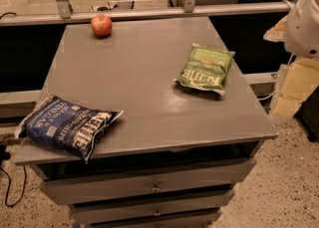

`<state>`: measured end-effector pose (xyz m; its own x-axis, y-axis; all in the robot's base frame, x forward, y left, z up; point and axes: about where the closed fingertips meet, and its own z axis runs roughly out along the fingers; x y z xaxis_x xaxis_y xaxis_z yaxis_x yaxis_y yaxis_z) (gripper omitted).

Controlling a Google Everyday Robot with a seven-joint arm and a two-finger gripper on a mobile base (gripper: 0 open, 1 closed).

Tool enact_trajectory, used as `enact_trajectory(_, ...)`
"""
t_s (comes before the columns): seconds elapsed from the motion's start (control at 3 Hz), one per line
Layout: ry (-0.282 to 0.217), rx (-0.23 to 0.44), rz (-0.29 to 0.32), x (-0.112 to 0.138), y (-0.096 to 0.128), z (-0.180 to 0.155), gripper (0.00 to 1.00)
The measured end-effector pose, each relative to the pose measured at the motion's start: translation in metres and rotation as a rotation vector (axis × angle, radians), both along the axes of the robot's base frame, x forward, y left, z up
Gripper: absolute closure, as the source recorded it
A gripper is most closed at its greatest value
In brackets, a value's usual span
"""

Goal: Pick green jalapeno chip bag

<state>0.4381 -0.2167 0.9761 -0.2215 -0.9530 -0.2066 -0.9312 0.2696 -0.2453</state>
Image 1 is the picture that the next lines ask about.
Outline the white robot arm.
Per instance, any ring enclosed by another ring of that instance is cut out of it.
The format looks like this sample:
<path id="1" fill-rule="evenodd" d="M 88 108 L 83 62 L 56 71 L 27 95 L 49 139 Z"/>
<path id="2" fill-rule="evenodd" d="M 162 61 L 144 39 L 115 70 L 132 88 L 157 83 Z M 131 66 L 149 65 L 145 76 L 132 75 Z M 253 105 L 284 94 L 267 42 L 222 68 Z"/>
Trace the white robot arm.
<path id="1" fill-rule="evenodd" d="M 319 0 L 298 0 L 291 8 L 284 47 L 297 57 L 319 58 Z"/>

